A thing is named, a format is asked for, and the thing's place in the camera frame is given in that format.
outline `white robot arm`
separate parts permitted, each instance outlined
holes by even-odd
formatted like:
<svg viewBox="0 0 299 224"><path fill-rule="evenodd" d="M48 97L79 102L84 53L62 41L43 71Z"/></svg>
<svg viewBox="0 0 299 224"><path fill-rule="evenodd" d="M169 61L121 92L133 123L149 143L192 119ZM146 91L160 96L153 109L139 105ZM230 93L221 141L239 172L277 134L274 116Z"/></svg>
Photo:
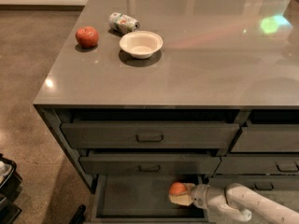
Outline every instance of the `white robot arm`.
<svg viewBox="0 0 299 224"><path fill-rule="evenodd" d="M172 203L194 204L202 209L217 209L234 220L247 222L251 212L271 224L298 224L299 213L275 203L243 185L233 183L226 189L209 185L184 184L186 191L169 194Z"/></svg>

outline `white bowl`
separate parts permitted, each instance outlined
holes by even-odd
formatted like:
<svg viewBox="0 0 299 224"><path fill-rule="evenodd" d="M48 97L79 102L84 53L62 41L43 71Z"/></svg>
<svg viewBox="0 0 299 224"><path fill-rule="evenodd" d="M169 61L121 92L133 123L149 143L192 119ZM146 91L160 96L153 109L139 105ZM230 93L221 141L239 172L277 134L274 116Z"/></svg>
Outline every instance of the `white bowl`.
<svg viewBox="0 0 299 224"><path fill-rule="evenodd" d="M120 46L137 59L147 59L162 47L163 40L159 35L147 31L137 31L124 35Z"/></svg>

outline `brown concrete floor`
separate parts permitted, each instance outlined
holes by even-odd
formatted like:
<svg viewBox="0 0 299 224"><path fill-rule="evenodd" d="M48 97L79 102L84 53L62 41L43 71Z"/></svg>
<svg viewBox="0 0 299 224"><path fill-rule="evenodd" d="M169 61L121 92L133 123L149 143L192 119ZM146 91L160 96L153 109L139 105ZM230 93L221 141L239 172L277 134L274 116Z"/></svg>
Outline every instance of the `brown concrete floor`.
<svg viewBox="0 0 299 224"><path fill-rule="evenodd" d="M49 133L32 103L79 12L0 10L0 152L23 178L16 224L65 224L93 195ZM263 195L299 211L299 192ZM238 223L209 212L218 224ZM254 216L250 224L265 223Z"/></svg>

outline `red apple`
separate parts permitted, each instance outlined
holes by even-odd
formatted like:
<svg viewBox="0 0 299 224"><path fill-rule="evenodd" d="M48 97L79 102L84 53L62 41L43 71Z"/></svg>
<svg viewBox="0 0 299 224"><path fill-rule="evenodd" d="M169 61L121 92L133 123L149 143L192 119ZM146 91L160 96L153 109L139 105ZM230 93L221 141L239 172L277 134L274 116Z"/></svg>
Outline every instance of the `red apple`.
<svg viewBox="0 0 299 224"><path fill-rule="evenodd" d="M90 49L97 45L99 34L91 26L80 27L76 31L76 40L83 48Z"/></svg>

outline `gray countertop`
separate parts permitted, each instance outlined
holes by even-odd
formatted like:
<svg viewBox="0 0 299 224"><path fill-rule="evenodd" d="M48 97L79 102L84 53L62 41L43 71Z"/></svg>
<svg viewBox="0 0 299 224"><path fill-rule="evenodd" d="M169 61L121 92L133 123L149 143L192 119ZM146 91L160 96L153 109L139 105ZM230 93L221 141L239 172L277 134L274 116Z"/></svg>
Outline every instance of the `gray countertop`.
<svg viewBox="0 0 299 224"><path fill-rule="evenodd" d="M147 60L122 51L109 31L114 11L159 34L163 48ZM99 32L95 49L77 45L85 25ZM294 0L89 0L34 104L297 108L298 26Z"/></svg>

